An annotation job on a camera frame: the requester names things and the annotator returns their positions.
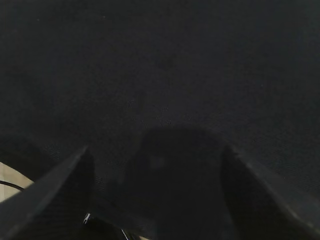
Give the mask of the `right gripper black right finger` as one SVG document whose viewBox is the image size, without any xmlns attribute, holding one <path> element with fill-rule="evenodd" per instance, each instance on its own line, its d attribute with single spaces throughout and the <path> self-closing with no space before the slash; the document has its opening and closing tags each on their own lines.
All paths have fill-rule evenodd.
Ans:
<svg viewBox="0 0 320 240">
<path fill-rule="evenodd" d="M 320 201 L 236 148 L 224 148 L 220 180 L 241 240 L 320 238 Z"/>
</svg>

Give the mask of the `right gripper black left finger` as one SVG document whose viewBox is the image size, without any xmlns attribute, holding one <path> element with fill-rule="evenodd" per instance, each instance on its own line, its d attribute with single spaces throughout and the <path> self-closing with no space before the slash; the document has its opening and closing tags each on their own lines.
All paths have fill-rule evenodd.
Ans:
<svg viewBox="0 0 320 240">
<path fill-rule="evenodd" d="M 84 147 L 0 204 L 2 240 L 72 240 L 84 221 L 95 164 Z"/>
</svg>

